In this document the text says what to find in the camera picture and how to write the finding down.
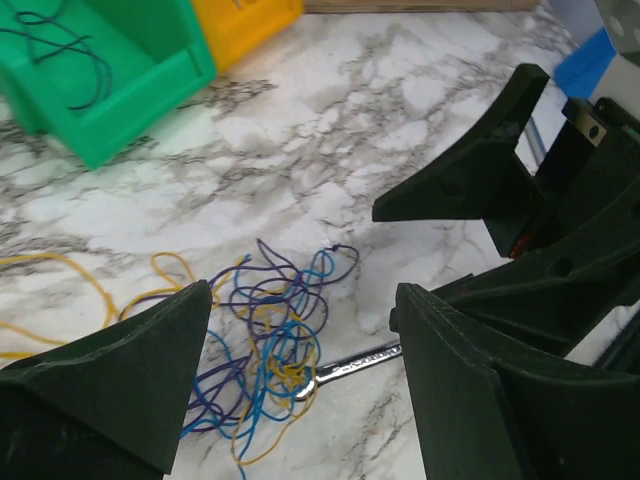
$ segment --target marble surface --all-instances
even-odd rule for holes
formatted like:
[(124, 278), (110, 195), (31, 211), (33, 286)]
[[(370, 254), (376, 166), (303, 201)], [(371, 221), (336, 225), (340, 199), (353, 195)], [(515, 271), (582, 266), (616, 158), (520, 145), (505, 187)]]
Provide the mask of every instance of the marble surface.
[[(393, 338), (396, 284), (437, 287), (504, 260), (479, 222), (373, 224), (373, 200), (465, 132), (520, 62), (551, 72), (571, 50), (544, 8), (518, 14), (306, 16), (200, 92), (108, 167), (86, 172), (50, 139), (23, 134), (0, 105), (0, 256), (54, 251), (96, 274), (123, 306), (163, 286), (149, 259), (180, 252), (208, 277), (263, 238), (298, 260), (335, 242), (362, 252), (328, 293), (330, 361)], [(536, 108), (547, 146), (564, 97)], [(519, 153), (532, 170), (530, 152)], [(99, 298), (52, 263), (5, 268), (2, 320), (72, 340), (98, 328)], [(621, 325), (605, 323), (588, 362)], [(237, 328), (213, 317), (234, 345)], [(0, 349), (39, 349), (0, 332)], [(217, 348), (208, 342), (203, 356)], [(264, 424), (259, 442), (276, 433)], [(425, 478), (399, 360), (323, 387), (311, 412), (249, 478)], [(171, 479), (236, 479), (216, 433), (182, 441)]]

